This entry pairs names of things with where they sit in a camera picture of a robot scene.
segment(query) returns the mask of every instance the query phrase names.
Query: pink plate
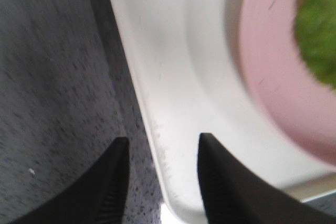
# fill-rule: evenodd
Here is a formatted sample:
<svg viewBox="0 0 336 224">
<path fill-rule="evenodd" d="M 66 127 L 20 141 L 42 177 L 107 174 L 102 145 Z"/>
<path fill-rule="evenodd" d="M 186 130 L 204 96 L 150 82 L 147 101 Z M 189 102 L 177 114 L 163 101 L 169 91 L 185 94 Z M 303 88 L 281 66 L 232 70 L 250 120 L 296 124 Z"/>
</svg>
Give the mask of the pink plate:
<svg viewBox="0 0 336 224">
<path fill-rule="evenodd" d="M 293 38 L 301 0 L 244 0 L 241 68 L 256 103 L 293 142 L 336 165 L 336 92 L 310 74 Z"/>
</svg>

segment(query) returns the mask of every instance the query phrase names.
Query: white plastic tray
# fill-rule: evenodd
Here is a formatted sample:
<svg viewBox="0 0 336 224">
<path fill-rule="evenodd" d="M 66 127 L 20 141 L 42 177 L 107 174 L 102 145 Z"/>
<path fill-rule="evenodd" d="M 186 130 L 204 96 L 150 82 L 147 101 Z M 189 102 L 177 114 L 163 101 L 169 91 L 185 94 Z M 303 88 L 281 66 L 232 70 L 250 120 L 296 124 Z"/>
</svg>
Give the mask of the white plastic tray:
<svg viewBox="0 0 336 224">
<path fill-rule="evenodd" d="M 278 188 L 330 173 L 252 104 L 235 65 L 242 0 L 111 0 L 164 200 L 205 224 L 198 135 L 211 132 Z"/>
</svg>

